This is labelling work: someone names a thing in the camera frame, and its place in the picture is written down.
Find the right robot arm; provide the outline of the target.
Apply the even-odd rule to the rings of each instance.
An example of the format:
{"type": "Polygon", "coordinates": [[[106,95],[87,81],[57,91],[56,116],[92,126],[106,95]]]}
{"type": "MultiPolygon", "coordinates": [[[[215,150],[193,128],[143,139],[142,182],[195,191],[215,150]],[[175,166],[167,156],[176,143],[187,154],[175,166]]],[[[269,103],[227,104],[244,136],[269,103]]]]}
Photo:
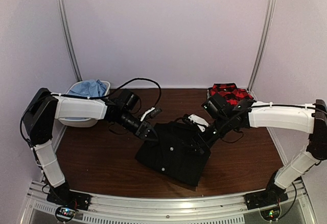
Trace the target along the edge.
{"type": "Polygon", "coordinates": [[[233,130],[268,130],[283,166],[262,193],[266,204],[273,204],[297,178],[326,160],[326,101],[322,99],[304,104],[244,99],[232,106],[213,95],[202,107],[213,119],[211,123],[195,114],[188,118],[199,127],[204,146],[212,146],[233,130]]]}

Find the black long sleeve shirt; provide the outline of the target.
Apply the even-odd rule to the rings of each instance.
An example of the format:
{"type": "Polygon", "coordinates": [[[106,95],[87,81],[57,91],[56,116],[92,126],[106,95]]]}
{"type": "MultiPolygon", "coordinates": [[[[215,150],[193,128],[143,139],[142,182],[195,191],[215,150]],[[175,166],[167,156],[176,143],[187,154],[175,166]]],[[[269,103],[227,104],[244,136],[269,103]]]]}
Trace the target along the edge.
{"type": "Polygon", "coordinates": [[[144,141],[135,159],[144,166],[191,187],[197,187],[211,151],[203,155],[193,152],[193,137],[199,131],[178,122],[154,126],[159,141],[144,141]]]}

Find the white plastic basin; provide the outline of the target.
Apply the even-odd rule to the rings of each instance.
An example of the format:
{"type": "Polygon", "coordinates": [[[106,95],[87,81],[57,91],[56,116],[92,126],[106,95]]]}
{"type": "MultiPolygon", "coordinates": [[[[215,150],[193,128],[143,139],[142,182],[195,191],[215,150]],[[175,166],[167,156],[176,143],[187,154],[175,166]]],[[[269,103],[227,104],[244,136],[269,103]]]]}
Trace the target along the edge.
{"type": "MultiPolygon", "coordinates": [[[[107,91],[105,95],[108,95],[110,92],[110,82],[101,80],[107,85],[107,91]]],[[[97,124],[96,119],[92,118],[59,118],[59,121],[66,126],[70,127],[92,127],[97,124]]]]}

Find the red black plaid shirt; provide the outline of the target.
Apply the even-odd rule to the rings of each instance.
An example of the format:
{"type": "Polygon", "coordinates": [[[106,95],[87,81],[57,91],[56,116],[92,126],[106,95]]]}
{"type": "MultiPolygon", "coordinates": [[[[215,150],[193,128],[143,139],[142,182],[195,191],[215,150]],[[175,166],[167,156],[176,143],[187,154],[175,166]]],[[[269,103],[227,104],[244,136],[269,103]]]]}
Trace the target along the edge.
{"type": "Polygon", "coordinates": [[[236,106],[242,100],[253,100],[253,96],[243,88],[238,88],[235,83],[215,83],[208,89],[210,96],[219,94],[230,105],[236,106]]]}

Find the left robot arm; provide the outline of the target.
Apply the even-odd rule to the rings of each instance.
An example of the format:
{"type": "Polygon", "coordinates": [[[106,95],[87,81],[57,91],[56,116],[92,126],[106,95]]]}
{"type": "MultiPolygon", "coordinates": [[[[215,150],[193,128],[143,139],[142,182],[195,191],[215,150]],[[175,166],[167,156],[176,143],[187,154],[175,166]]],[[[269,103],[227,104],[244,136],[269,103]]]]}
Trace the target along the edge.
{"type": "Polygon", "coordinates": [[[54,198],[63,206],[70,205],[74,198],[68,191],[66,178],[60,168],[53,147],[53,129],[60,119],[88,118],[105,120],[121,125],[136,137],[156,141],[158,136],[148,119],[157,116],[161,109],[152,106],[141,117],[132,114],[138,96],[125,89],[118,97],[110,94],[101,97],[81,97],[52,93],[40,88],[32,98],[21,118],[21,128],[27,133],[26,142],[36,155],[38,166],[48,184],[55,190],[54,198]]]}

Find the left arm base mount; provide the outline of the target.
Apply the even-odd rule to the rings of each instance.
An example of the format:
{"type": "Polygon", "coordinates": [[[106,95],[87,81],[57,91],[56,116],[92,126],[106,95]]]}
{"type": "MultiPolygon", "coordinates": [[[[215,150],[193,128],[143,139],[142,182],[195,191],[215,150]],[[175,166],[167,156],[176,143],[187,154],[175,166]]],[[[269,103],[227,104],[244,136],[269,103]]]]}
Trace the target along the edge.
{"type": "Polygon", "coordinates": [[[84,211],[88,210],[90,199],[91,196],[89,194],[70,190],[68,182],[65,182],[58,187],[50,185],[49,193],[46,197],[48,202],[66,206],[74,210],[84,211]]]}

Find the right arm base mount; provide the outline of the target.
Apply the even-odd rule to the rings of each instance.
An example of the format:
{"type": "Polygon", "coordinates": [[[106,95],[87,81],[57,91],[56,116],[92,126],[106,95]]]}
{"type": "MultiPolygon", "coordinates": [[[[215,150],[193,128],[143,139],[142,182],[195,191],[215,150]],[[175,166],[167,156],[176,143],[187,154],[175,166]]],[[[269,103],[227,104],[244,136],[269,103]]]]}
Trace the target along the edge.
{"type": "Polygon", "coordinates": [[[245,194],[244,199],[248,210],[263,208],[278,204],[279,201],[288,200],[286,190],[274,183],[276,174],[277,171],[272,174],[264,190],[245,194]]]}

